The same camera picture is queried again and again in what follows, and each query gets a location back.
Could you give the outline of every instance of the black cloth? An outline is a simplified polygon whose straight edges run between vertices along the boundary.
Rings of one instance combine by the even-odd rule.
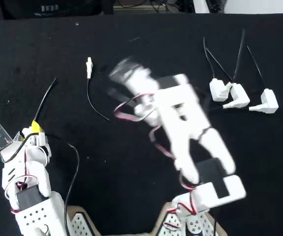
[[[118,104],[107,88],[121,86],[107,75],[133,55],[153,77],[185,73],[204,103],[211,71],[208,48],[233,74],[241,29],[280,108],[275,114],[212,110],[218,129],[241,177],[247,197],[220,209],[218,221],[231,236],[283,235],[283,15],[139,15],[57,18],[0,22],[0,123],[11,136],[31,124],[54,77],[58,84],[40,114],[40,125],[74,144],[81,167],[70,205],[83,206],[103,235],[150,232],[165,202],[184,193],[171,159],[149,141],[145,122],[113,117]],[[86,98],[87,57],[94,73],[90,96],[107,122]],[[218,78],[225,76],[216,70]],[[260,103],[263,90],[246,48],[237,82]],[[127,96],[129,92],[121,90]],[[158,140],[167,145],[163,131]],[[68,146],[50,139],[48,165],[52,189],[65,199],[76,157]],[[193,159],[206,158],[191,142]],[[3,197],[0,163],[0,236],[20,235]]]

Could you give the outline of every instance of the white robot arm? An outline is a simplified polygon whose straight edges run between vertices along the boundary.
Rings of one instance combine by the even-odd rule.
[[[135,115],[143,117],[153,110],[145,121],[151,126],[163,126],[176,169],[189,182],[200,183],[190,193],[172,201],[179,216],[189,213],[179,204],[192,209],[191,212],[200,212],[246,196],[240,178],[234,175],[232,156],[219,132],[211,126],[184,74],[156,81],[150,77],[149,69],[126,59],[115,67],[110,79],[126,86],[133,95],[147,94],[136,106]],[[212,158],[195,165],[189,152],[190,139],[208,150]]]
[[[21,134],[11,140],[0,125],[2,187],[11,212],[24,236],[66,236],[64,201],[51,191],[45,169],[52,156],[47,137],[35,121]],[[68,216],[67,227],[72,228]]]

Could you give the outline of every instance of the black cable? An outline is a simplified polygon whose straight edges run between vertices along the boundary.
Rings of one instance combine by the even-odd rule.
[[[153,1],[154,0],[150,0],[150,5],[152,6],[152,8],[155,10],[155,12],[159,13],[159,9],[155,8],[155,6],[153,5]]]
[[[265,84],[264,84],[264,80],[263,80],[263,75],[261,74],[261,71],[260,71],[260,69],[259,69],[259,67],[258,67],[258,64],[257,64],[257,62],[256,62],[256,60],[255,60],[255,58],[254,58],[254,56],[253,56],[253,53],[251,52],[251,49],[249,48],[248,45],[247,45],[246,47],[247,47],[247,49],[248,49],[248,51],[249,51],[249,54],[250,54],[250,56],[251,56],[251,58],[252,58],[252,60],[253,60],[253,62],[254,62],[254,65],[256,66],[256,69],[257,69],[257,71],[258,71],[258,73],[259,73],[261,83],[263,84],[263,86],[264,86],[264,88],[265,88]]]
[[[51,85],[49,86],[48,90],[45,92],[45,94],[44,94],[44,96],[43,96],[43,98],[42,98],[42,100],[41,100],[41,103],[40,103],[40,105],[39,105],[39,108],[38,108],[38,110],[37,110],[37,113],[35,114],[34,119],[33,119],[33,120],[35,120],[36,122],[38,122],[37,120],[38,120],[38,118],[39,118],[39,114],[40,114],[41,108],[42,108],[42,106],[43,106],[43,103],[44,103],[45,99],[47,98],[47,96],[48,96],[50,90],[52,89],[53,85],[55,84],[55,81],[56,81],[56,80],[57,80],[57,79],[54,78],[54,80],[52,81]]]
[[[74,186],[74,183],[75,183],[75,180],[76,180],[76,177],[77,177],[77,174],[78,174],[79,165],[80,165],[80,158],[79,158],[79,154],[78,154],[77,149],[73,145],[71,145],[69,142],[67,142],[67,141],[65,141],[65,140],[61,139],[60,137],[58,137],[56,135],[53,135],[53,134],[45,134],[45,135],[47,137],[54,138],[54,139],[57,139],[59,141],[62,141],[64,143],[66,143],[67,145],[69,145],[75,151],[76,156],[77,156],[76,170],[75,170],[73,179],[71,181],[71,184],[69,186],[69,189],[68,189],[68,192],[67,192],[67,195],[66,195],[66,199],[65,199],[65,203],[64,203],[64,226],[65,226],[65,230],[66,230],[67,236],[70,236],[70,233],[68,231],[68,226],[67,226],[67,204],[68,204],[68,200],[69,200],[69,197],[71,195],[71,191],[72,191],[72,188]]]
[[[7,160],[7,161],[5,161],[4,159],[3,159],[3,157],[2,157],[2,155],[0,155],[0,160],[1,160],[1,162],[2,163],[8,163],[8,162],[10,162],[10,161],[12,161],[15,157],[16,157],[16,155],[19,153],[19,151],[23,148],[23,146],[25,145],[25,143],[27,142],[27,140],[31,137],[31,136],[33,136],[33,135],[38,135],[39,133],[31,133],[31,134],[28,134],[26,137],[25,137],[25,139],[23,140],[23,142],[20,144],[20,146],[19,146],[19,148],[17,148],[17,150],[14,152],[14,154]]]
[[[147,1],[147,0],[144,0],[144,1],[142,1],[141,3],[138,3],[138,4],[136,4],[136,5],[124,6],[124,5],[120,2],[120,0],[117,0],[118,4],[119,4],[121,7],[123,7],[123,8],[131,8],[131,7],[135,7],[135,6],[140,6],[140,5],[143,5],[146,1]]]
[[[242,29],[242,37],[241,37],[241,43],[240,43],[238,58],[236,60],[236,66],[235,66],[234,75],[232,77],[233,81],[235,81],[237,72],[238,72],[239,67],[240,67],[240,61],[241,61],[241,55],[242,55],[242,49],[243,49],[243,46],[244,46],[244,41],[245,41],[245,30]]]
[[[217,230],[217,216],[219,214],[219,211],[220,211],[220,208],[219,207],[216,207],[214,208],[213,212],[214,212],[214,235],[213,236],[216,236],[216,230]]]
[[[216,236],[216,227],[217,227],[217,221],[216,218],[214,217],[214,236]]]
[[[210,56],[213,58],[213,60],[217,63],[217,65],[221,68],[221,70],[224,72],[224,74],[232,81],[231,76],[227,73],[227,71],[224,69],[224,67],[220,64],[220,62],[215,58],[215,56],[211,53],[211,51],[206,48],[207,52],[210,54]]]
[[[106,116],[104,116],[103,114],[101,114],[92,104],[90,97],[89,97],[89,84],[90,84],[90,80],[91,79],[87,79],[87,98],[88,98],[88,102],[91,105],[91,107],[93,108],[93,110],[101,117],[103,117],[104,119],[106,119],[107,121],[110,121],[109,118],[107,118]]]
[[[211,69],[212,78],[215,78],[215,77],[216,77],[215,69],[214,69],[214,67],[212,66],[211,60],[210,60],[210,58],[209,58],[209,56],[208,56],[208,54],[207,54],[207,49],[206,49],[206,37],[205,37],[205,36],[203,37],[202,42],[203,42],[203,46],[204,46],[205,56],[206,56],[206,59],[207,59],[207,61],[208,61],[208,63],[209,63],[210,69]]]

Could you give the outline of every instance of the cardboard base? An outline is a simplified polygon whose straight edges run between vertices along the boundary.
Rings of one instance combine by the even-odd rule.
[[[161,212],[160,215],[158,217],[158,220],[155,224],[154,229],[150,232],[150,233],[143,233],[143,234],[136,234],[139,236],[156,236],[160,226],[162,225],[162,222],[165,219],[165,216],[167,214],[167,210],[171,208],[171,204],[170,203],[166,203]],[[68,212],[68,216],[70,219],[73,219],[76,213],[82,212],[85,214],[88,223],[90,224],[90,227],[94,233],[94,236],[101,236],[101,234],[99,233],[99,231],[97,230],[97,228],[95,227],[95,225],[93,224],[91,218],[89,217],[89,215],[87,214],[87,212],[80,206],[68,206],[67,208],[67,212]],[[206,213],[207,218],[209,219],[209,221],[214,224],[214,218],[209,214]],[[216,232],[218,233],[219,236],[227,236],[227,233],[223,230],[223,228],[217,223],[216,226]]]

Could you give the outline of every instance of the white plug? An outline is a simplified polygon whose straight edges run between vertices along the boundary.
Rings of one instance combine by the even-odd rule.
[[[227,100],[232,83],[225,85],[222,80],[213,78],[209,83],[212,100],[215,102],[224,102]]]
[[[87,79],[91,79],[91,73],[93,67],[91,58],[88,58],[88,61],[86,62],[86,66],[87,66]]]
[[[265,88],[264,92],[260,96],[260,99],[262,104],[254,107],[249,107],[250,111],[264,112],[267,114],[276,112],[279,106],[274,91]]]
[[[232,84],[230,90],[231,96],[233,98],[232,102],[223,105],[224,109],[227,108],[242,108],[246,107],[250,103],[250,99],[246,94],[244,88],[240,84]]]

